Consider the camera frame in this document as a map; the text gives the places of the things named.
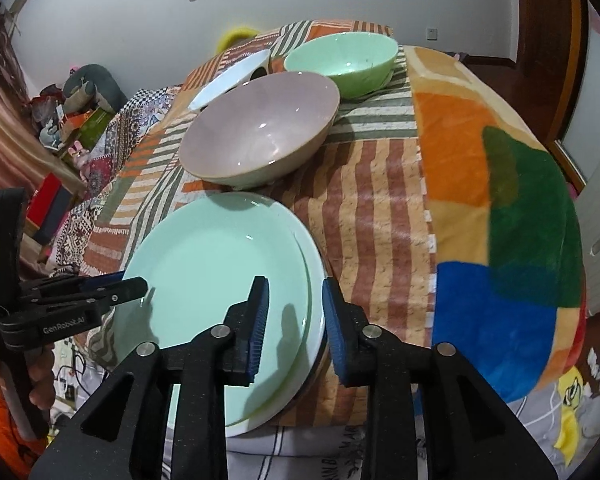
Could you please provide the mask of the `left hand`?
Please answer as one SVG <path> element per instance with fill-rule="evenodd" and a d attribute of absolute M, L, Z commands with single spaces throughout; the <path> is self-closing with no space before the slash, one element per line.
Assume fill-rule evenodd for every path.
<path fill-rule="evenodd" d="M 29 376 L 32 382 L 29 399 L 41 411 L 49 410 L 55 402 L 53 348 L 52 344 L 45 346 L 36 360 L 29 365 Z M 0 398 L 3 397 L 3 386 L 4 380 L 0 377 Z"/>

